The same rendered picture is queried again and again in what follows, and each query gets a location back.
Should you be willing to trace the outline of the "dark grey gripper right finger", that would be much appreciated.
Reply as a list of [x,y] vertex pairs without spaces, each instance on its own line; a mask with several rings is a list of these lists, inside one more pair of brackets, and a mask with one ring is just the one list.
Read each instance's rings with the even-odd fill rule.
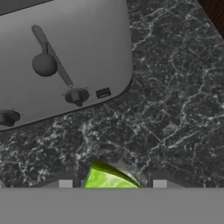
[[195,188],[195,185],[175,179],[167,170],[151,171],[150,186],[152,188]]

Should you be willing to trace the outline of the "grey toaster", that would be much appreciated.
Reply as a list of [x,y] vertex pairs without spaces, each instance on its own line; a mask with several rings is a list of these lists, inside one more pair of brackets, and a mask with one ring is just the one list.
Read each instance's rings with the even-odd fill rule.
[[0,133],[114,100],[131,81],[127,0],[0,0]]

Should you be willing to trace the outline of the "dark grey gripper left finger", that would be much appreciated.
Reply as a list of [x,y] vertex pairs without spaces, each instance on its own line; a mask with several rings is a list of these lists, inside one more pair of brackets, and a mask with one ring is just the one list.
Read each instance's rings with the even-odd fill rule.
[[52,178],[32,185],[32,188],[75,188],[81,187],[82,182],[73,171],[63,171]]

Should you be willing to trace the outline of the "green lemon wedge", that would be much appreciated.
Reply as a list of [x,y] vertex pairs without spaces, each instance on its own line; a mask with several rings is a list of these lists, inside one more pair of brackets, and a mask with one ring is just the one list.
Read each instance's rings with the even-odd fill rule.
[[94,160],[83,183],[85,188],[141,188],[136,178],[117,165]]

